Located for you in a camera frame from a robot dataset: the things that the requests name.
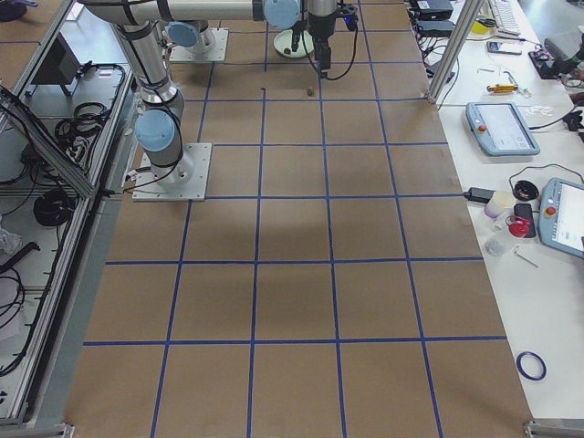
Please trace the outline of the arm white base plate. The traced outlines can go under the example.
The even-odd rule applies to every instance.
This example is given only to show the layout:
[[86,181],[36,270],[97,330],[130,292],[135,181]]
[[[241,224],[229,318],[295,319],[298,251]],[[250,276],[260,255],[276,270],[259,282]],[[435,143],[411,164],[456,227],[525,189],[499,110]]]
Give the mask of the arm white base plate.
[[135,202],[203,201],[212,158],[211,143],[186,143],[182,159],[175,168],[154,167],[154,172],[137,176],[137,189],[132,191]]
[[229,30],[208,27],[203,32],[195,28],[174,26],[168,29],[172,41],[171,63],[224,62]]

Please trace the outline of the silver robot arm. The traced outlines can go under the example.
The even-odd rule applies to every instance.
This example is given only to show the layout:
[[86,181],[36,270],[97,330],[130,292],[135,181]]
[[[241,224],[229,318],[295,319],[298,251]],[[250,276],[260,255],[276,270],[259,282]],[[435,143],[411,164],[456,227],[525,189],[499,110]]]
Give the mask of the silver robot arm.
[[171,42],[204,54],[214,48],[211,20],[234,19],[288,30],[300,22],[298,1],[85,1],[96,17],[109,23],[139,85],[141,115],[134,133],[150,161],[148,182],[163,188],[184,185],[192,178],[193,160],[182,139],[183,93],[172,81],[165,61],[166,27]]
[[318,74],[328,76],[331,65],[329,39],[334,35],[338,5],[334,0],[308,1],[308,32],[313,40],[314,55],[318,62]]

